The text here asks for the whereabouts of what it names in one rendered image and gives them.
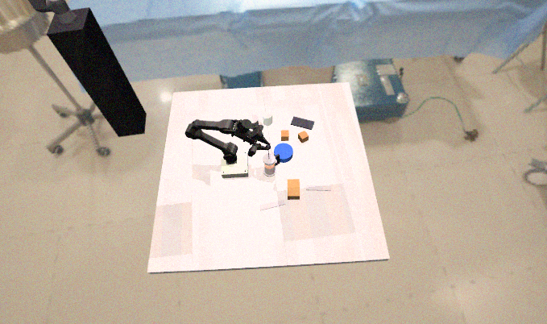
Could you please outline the blue round disc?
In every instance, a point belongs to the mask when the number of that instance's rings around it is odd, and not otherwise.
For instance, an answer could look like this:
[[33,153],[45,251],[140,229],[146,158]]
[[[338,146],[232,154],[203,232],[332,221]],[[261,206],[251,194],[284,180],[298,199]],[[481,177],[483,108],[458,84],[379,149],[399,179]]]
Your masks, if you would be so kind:
[[274,149],[274,156],[280,155],[280,163],[289,162],[293,156],[293,149],[287,143],[280,143]]

